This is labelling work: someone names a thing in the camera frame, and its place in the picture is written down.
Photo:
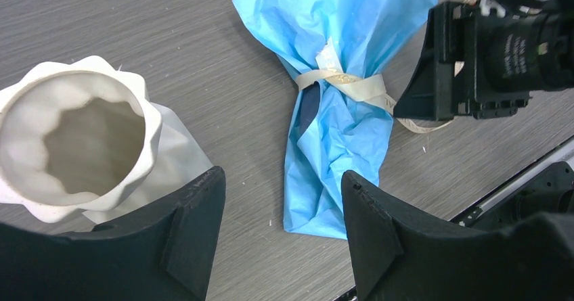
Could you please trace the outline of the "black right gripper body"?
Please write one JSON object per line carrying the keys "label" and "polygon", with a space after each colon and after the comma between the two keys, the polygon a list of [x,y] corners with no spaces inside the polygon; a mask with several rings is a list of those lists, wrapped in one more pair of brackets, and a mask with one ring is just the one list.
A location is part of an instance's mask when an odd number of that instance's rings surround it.
{"label": "black right gripper body", "polygon": [[455,77],[452,113],[509,117],[532,91],[573,88],[573,2],[481,0],[487,14],[466,8],[467,44]]}

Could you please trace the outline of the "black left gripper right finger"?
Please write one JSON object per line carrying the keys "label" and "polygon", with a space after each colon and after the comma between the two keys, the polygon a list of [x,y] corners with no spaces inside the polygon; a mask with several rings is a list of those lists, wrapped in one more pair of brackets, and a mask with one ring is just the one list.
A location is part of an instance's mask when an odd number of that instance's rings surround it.
{"label": "black left gripper right finger", "polygon": [[572,300],[573,217],[541,212],[493,231],[463,227],[352,170],[343,212],[360,300]]}

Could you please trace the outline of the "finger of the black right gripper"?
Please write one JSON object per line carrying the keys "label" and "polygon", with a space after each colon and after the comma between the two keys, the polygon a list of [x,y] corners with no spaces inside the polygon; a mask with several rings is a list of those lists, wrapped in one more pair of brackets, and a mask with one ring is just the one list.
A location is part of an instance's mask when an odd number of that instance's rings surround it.
{"label": "finger of the black right gripper", "polygon": [[426,34],[418,64],[394,116],[414,120],[453,120],[455,64],[464,59],[463,4],[446,1],[428,12]]}

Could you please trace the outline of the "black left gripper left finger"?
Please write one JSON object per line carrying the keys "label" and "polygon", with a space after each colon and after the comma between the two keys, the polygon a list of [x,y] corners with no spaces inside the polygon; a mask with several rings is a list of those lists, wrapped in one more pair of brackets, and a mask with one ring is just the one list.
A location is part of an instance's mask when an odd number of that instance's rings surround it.
{"label": "black left gripper left finger", "polygon": [[214,166],[89,232],[1,225],[2,300],[204,300],[225,205]]}

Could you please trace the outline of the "beige printed ribbon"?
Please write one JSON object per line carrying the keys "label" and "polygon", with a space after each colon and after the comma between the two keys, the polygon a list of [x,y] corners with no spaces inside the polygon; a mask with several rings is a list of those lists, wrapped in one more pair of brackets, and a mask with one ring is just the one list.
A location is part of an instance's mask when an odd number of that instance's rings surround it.
{"label": "beige printed ribbon", "polygon": [[[474,4],[478,0],[464,0],[463,3]],[[318,80],[325,80],[336,87],[341,93],[354,101],[366,102],[372,106],[382,108],[393,116],[396,101],[387,93],[382,75],[377,74],[368,78],[360,78],[343,72],[340,60],[334,48],[332,37],[326,41],[324,48],[316,55],[315,61],[319,70],[303,73],[295,78],[299,91],[306,89]],[[454,120],[447,121],[439,126],[419,126],[412,119],[396,118],[407,130],[417,134],[428,134],[442,129]]]}

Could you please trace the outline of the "blue wrapping paper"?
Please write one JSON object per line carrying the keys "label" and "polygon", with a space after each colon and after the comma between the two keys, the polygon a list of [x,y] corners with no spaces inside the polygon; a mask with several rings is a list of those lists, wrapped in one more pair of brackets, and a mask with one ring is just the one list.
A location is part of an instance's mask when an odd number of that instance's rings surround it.
{"label": "blue wrapping paper", "polygon": [[[343,72],[381,75],[426,22],[437,0],[234,0],[253,37],[289,75],[319,70],[332,37]],[[341,179],[354,170],[372,183],[386,156],[393,116],[354,101],[325,80],[299,91],[284,162],[284,230],[345,239]]]}

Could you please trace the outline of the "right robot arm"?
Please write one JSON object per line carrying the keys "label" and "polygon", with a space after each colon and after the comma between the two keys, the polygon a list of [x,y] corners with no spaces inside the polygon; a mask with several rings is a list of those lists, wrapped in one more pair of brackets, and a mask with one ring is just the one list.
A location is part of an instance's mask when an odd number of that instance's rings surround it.
{"label": "right robot arm", "polygon": [[394,115],[513,116],[533,91],[573,87],[573,0],[446,1],[429,10],[421,56]]}

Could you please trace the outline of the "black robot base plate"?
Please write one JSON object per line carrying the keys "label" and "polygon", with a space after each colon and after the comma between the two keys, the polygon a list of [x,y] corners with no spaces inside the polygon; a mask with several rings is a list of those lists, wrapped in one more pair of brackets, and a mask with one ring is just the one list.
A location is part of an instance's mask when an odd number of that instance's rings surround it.
{"label": "black robot base plate", "polygon": [[539,212],[573,214],[573,138],[568,138],[450,221],[491,231]]}

